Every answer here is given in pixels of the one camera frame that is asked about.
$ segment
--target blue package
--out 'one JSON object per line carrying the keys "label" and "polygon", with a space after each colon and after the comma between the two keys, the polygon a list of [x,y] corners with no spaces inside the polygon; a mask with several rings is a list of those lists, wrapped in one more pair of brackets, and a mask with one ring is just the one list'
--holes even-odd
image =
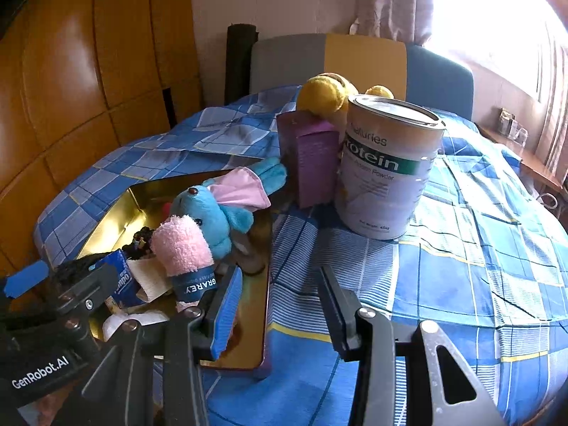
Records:
{"label": "blue package", "polygon": [[134,280],[134,277],[130,273],[129,265],[126,263],[126,257],[122,250],[116,250],[107,254],[107,256],[98,260],[95,265],[91,267],[98,267],[102,264],[110,264],[116,268],[116,272],[118,273],[118,288],[111,296],[120,309],[146,304],[136,295],[138,290],[140,290],[140,284]]}

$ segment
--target wooden panel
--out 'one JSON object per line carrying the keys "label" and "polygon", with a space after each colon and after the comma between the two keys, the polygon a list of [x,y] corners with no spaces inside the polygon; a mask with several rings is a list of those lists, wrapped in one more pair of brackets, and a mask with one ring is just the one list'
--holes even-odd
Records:
{"label": "wooden panel", "polygon": [[203,108],[199,77],[173,84],[170,90],[178,123]]}
{"label": "wooden panel", "polygon": [[162,87],[197,75],[191,0],[151,0],[151,8]]}
{"label": "wooden panel", "polygon": [[10,303],[10,312],[21,312],[24,310],[38,309],[42,305],[42,300],[35,294],[35,289],[25,292],[22,296],[14,299]]}
{"label": "wooden panel", "polygon": [[47,148],[105,110],[93,0],[30,0],[23,77],[29,118]]}
{"label": "wooden panel", "polygon": [[39,257],[33,244],[33,228],[57,194],[42,158],[29,165],[0,194],[0,249],[16,269]]}
{"label": "wooden panel", "polygon": [[150,0],[95,0],[95,36],[110,107],[160,88]]}
{"label": "wooden panel", "polygon": [[16,16],[0,41],[0,190],[41,152],[22,103],[25,13]]}
{"label": "wooden panel", "polygon": [[170,129],[161,89],[122,104],[110,116],[121,145]]}
{"label": "wooden panel", "polygon": [[45,160],[53,179],[63,190],[73,179],[118,147],[108,113],[88,121],[55,143]]}
{"label": "wooden panel", "polygon": [[16,270],[13,268],[12,264],[6,258],[6,255],[0,251],[0,277],[9,277]]}

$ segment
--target pink plush toy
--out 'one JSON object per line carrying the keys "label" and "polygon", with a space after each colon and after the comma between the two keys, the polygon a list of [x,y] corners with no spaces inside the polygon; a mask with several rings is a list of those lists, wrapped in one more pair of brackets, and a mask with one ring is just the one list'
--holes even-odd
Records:
{"label": "pink plush toy", "polygon": [[191,217],[171,216],[162,223],[152,234],[152,251],[171,278],[178,310],[217,287],[211,250]]}

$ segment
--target screw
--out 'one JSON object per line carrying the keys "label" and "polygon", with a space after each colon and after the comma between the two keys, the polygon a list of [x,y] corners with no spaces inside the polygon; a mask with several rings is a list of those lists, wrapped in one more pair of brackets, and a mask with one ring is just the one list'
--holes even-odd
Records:
{"label": "screw", "polygon": [[191,306],[184,309],[184,315],[189,318],[197,318],[201,315],[201,309],[197,306]]}
{"label": "screw", "polygon": [[132,332],[138,328],[138,321],[130,318],[122,323],[120,326],[125,332]]}
{"label": "screw", "polygon": [[433,320],[424,320],[421,324],[420,327],[422,328],[422,330],[424,330],[426,333],[435,333],[438,331],[439,327],[438,324],[436,322],[434,322]]}
{"label": "screw", "polygon": [[76,317],[71,317],[67,322],[65,322],[65,328],[68,330],[74,330],[79,328],[79,319]]}
{"label": "screw", "polygon": [[357,313],[359,314],[359,317],[363,318],[373,318],[375,315],[377,315],[377,313],[370,307],[361,307],[359,308]]}

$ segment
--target window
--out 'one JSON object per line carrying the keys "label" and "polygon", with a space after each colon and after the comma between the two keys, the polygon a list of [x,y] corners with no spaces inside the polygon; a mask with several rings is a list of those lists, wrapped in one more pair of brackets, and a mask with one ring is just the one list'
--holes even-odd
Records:
{"label": "window", "polygon": [[426,48],[471,59],[544,102],[550,40],[568,47],[546,0],[435,0],[432,34]]}

